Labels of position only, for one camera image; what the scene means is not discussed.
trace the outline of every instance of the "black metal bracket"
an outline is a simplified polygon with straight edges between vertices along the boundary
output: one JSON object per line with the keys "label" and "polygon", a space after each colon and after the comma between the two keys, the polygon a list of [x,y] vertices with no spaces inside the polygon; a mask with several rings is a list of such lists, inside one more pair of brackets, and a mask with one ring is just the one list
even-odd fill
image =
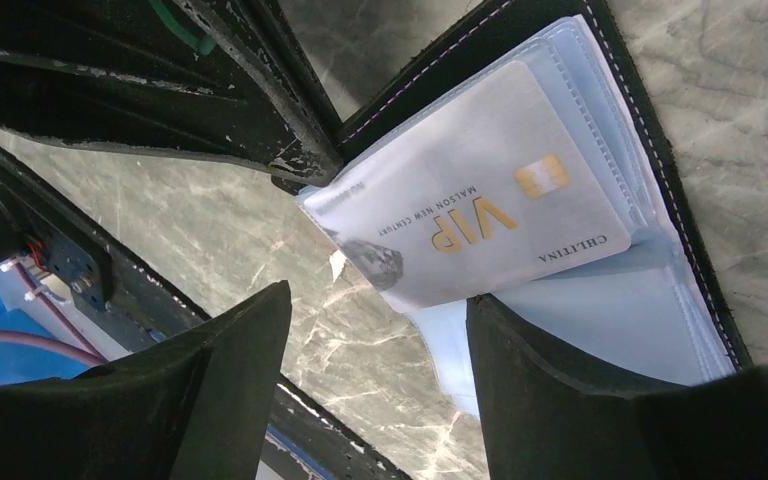
{"label": "black metal bracket", "polygon": [[338,122],[272,1],[0,0],[0,127],[37,141],[326,185]]}

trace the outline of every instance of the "vip card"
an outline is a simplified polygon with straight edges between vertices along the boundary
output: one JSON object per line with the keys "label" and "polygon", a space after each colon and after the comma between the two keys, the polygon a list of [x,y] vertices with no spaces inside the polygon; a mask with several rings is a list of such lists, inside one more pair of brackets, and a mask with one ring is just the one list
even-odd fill
{"label": "vip card", "polygon": [[589,152],[528,66],[512,60],[391,132],[301,203],[387,302],[410,312],[628,249],[630,232],[588,165],[604,165],[603,153]]}

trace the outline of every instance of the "cable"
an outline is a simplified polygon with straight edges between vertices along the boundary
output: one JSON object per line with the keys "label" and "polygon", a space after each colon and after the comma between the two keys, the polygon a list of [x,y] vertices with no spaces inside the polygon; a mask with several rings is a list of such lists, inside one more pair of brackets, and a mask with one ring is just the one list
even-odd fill
{"label": "cable", "polygon": [[[34,291],[37,286],[34,283],[34,281],[31,279],[31,274],[28,273],[28,271],[25,269],[25,266],[21,264],[21,262],[17,262],[13,268],[16,270],[16,272],[19,274],[19,277],[22,279],[22,282],[24,282],[25,286],[28,287],[30,291]],[[74,325],[72,325],[72,322],[69,321],[68,318],[66,318],[65,315],[63,315],[63,312],[61,312],[57,306],[54,305],[54,303],[43,293],[41,295],[37,295],[37,298],[43,303],[43,305],[48,308],[48,310],[51,312],[52,315],[54,315],[54,318],[56,318],[61,325],[63,325],[66,330],[69,331],[69,333],[72,335],[72,337],[78,341],[78,343],[81,344],[81,346],[84,347],[84,350],[92,354],[93,356],[104,358],[104,355],[99,352],[92,343],[90,343],[89,340],[87,340],[87,337],[85,337],[81,332],[78,331],[77,328],[75,328]]]}
{"label": "cable", "polygon": [[49,352],[58,353],[90,367],[97,367],[107,363],[103,358],[96,357],[95,355],[87,353],[80,348],[73,347],[68,343],[31,333],[0,330],[0,343],[13,343],[16,345],[27,345],[29,347],[40,348]]}
{"label": "cable", "polygon": [[151,4],[151,8],[153,8],[157,16],[160,17],[160,21],[163,22],[163,25],[193,50],[202,55],[208,55],[216,47],[216,40],[210,35],[204,35],[199,39],[197,36],[190,33],[189,30],[184,28],[183,25],[178,23],[178,21],[175,20],[175,17],[172,16],[172,12],[170,12],[169,9],[166,8],[166,5],[163,4],[163,0],[148,0],[148,3]]}

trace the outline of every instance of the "marble surface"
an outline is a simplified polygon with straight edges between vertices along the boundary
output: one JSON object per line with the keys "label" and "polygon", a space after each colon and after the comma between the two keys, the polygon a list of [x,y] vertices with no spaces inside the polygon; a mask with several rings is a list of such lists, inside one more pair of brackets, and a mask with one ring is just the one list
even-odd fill
{"label": "marble surface", "polygon": [[[282,0],[343,116],[477,1]],[[741,332],[768,363],[768,0],[609,2],[675,147]],[[416,330],[268,178],[228,165],[0,142],[209,312],[289,279],[284,373],[418,479],[487,478],[478,423]]]}

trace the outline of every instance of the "wallet stitching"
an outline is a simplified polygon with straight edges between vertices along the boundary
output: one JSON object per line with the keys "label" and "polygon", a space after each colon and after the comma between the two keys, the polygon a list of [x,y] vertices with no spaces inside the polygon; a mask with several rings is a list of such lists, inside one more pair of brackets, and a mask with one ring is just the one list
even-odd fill
{"label": "wallet stitching", "polygon": [[422,70],[421,70],[419,73],[417,73],[416,75],[414,75],[414,76],[413,76],[413,78],[411,78],[411,79],[410,79],[410,81],[409,81],[408,83],[406,83],[406,84],[405,84],[405,85],[404,85],[404,86],[403,86],[403,87],[402,87],[402,88],[401,88],[399,91],[397,91],[395,94],[393,94],[393,96],[392,96],[392,97],[390,97],[390,99],[389,99],[389,100],[387,100],[387,103],[385,103],[384,105],[382,105],[382,106],[381,106],[381,108],[379,108],[379,109],[378,109],[378,111],[377,111],[377,112],[375,112],[375,114],[374,114],[374,115],[372,115],[372,116],[371,116],[371,117],[369,117],[369,118],[368,118],[368,119],[367,119],[365,122],[363,122],[363,125],[361,125],[360,127],[358,127],[358,128],[357,128],[357,130],[355,130],[354,132],[352,132],[352,134],[351,134],[351,135],[349,135],[349,136],[348,136],[348,137],[346,137],[346,138],[345,138],[345,139],[344,139],[342,142],[340,142],[340,145],[342,145],[342,144],[344,144],[344,143],[348,142],[349,140],[351,140],[352,138],[354,138],[354,136],[355,136],[355,135],[357,135],[358,133],[360,133],[361,131],[363,131],[363,129],[365,129],[365,128],[366,128],[366,127],[367,127],[367,126],[370,124],[370,123],[372,123],[372,122],[373,122],[373,121],[374,121],[376,118],[378,118],[378,116],[381,114],[381,112],[383,112],[384,110],[386,110],[386,109],[387,109],[387,107],[389,107],[391,103],[393,103],[394,101],[396,101],[396,99],[397,99],[397,98],[399,98],[399,97],[400,97],[400,96],[401,96],[401,95],[402,95],[402,94],[403,94],[405,91],[407,91],[407,89],[409,89],[411,86],[413,86],[413,84],[414,84],[414,83],[416,83],[416,81],[417,81],[417,80],[419,80],[419,79],[420,79],[420,78],[421,78],[423,75],[425,75],[425,74],[426,74],[426,72],[428,72],[429,70],[431,70],[431,68],[433,68],[433,67],[434,67],[434,65],[437,65],[437,63],[438,63],[440,60],[442,60],[442,59],[443,59],[443,57],[445,57],[446,55],[448,55],[448,54],[449,54],[449,52],[451,52],[452,50],[454,50],[454,49],[456,49],[457,47],[459,47],[459,46],[460,46],[460,45],[461,45],[461,44],[462,44],[462,43],[463,43],[463,42],[464,42],[464,41],[465,41],[467,38],[471,37],[473,33],[475,33],[475,32],[476,32],[476,31],[477,31],[479,28],[481,28],[481,27],[482,27],[482,26],[483,26],[485,23],[487,23],[488,21],[490,21],[490,19],[491,19],[491,18],[495,17],[495,16],[496,16],[496,15],[497,15],[499,12],[501,12],[502,10],[504,10],[504,9],[508,8],[508,6],[510,6],[512,3],[514,3],[514,0],[508,0],[507,2],[505,2],[505,3],[501,4],[501,5],[499,5],[499,7],[498,7],[496,10],[493,10],[492,12],[490,12],[490,14],[488,14],[486,17],[484,17],[483,19],[481,19],[481,21],[480,21],[480,22],[478,22],[478,25],[476,25],[476,26],[472,27],[472,28],[471,28],[471,29],[470,29],[468,32],[466,32],[465,34],[463,34],[463,36],[461,36],[461,38],[459,38],[457,42],[455,42],[455,43],[453,43],[452,45],[450,45],[450,46],[449,46],[449,48],[447,48],[447,49],[443,50],[443,52],[442,52],[442,53],[440,53],[440,55],[438,55],[438,56],[437,56],[437,58],[435,58],[435,59],[434,59],[434,60],[433,60],[431,63],[429,63],[428,65],[426,65],[426,66],[425,66],[425,68],[423,68],[423,69],[422,69]]}
{"label": "wallet stitching", "polygon": [[670,181],[667,178],[666,174],[664,173],[664,161],[661,158],[660,155],[658,155],[658,150],[655,148],[655,142],[652,140],[652,136],[649,133],[649,127],[646,125],[645,120],[643,120],[643,114],[640,113],[640,108],[638,108],[637,103],[634,101],[634,97],[631,94],[631,89],[629,88],[628,84],[625,82],[625,76],[623,76],[622,72],[620,71],[620,67],[617,64],[616,60],[614,59],[614,54],[611,52],[611,45],[608,43],[608,40],[605,38],[605,32],[602,31],[602,27],[599,26],[599,21],[596,19],[596,15],[593,13],[593,8],[590,6],[589,0],[582,0],[584,3],[584,6],[587,9],[587,13],[589,13],[589,17],[591,22],[593,23],[593,28],[596,29],[596,31],[599,33],[599,36],[602,38],[602,45],[605,46],[605,51],[608,54],[608,58],[611,61],[611,65],[614,67],[614,70],[617,71],[617,75],[619,76],[620,84],[622,85],[623,90],[625,90],[626,97],[628,98],[629,102],[631,103],[632,108],[634,109],[634,112],[637,114],[637,121],[640,123],[640,126],[643,127],[643,133],[646,134],[646,140],[649,143],[649,150],[652,152],[652,155],[655,156],[655,160],[658,162],[658,174],[661,177],[661,180],[663,181],[664,186],[667,188],[667,194],[670,197],[670,202],[673,205],[673,209],[676,213],[676,218],[678,218],[678,229],[681,233],[682,238],[684,238],[685,245],[687,246],[687,250],[690,253],[690,257],[693,260],[693,263],[691,263],[690,267],[693,269],[694,272],[696,272],[699,275],[699,279],[701,280],[702,289],[704,290],[704,294],[706,297],[706,303],[708,303],[708,306],[710,307],[709,310],[712,313],[712,317],[714,319],[714,324],[717,326],[717,331],[720,334],[720,338],[723,340],[723,343],[725,343],[727,353],[729,357],[732,359],[732,361],[735,364],[735,367],[738,370],[741,370],[743,366],[740,364],[740,359],[737,357],[737,354],[734,351],[734,345],[731,342],[731,339],[729,338],[728,334],[725,331],[725,327],[723,326],[722,319],[720,319],[720,315],[717,312],[716,308],[714,307],[714,298],[711,296],[710,289],[708,287],[708,281],[705,278],[705,274],[702,272],[702,270],[698,267],[699,261],[696,259],[696,253],[693,251],[693,245],[690,242],[690,237],[687,234],[687,229],[684,225],[684,219],[681,216],[678,203],[675,199],[675,194],[673,193],[672,186],[670,185]]}

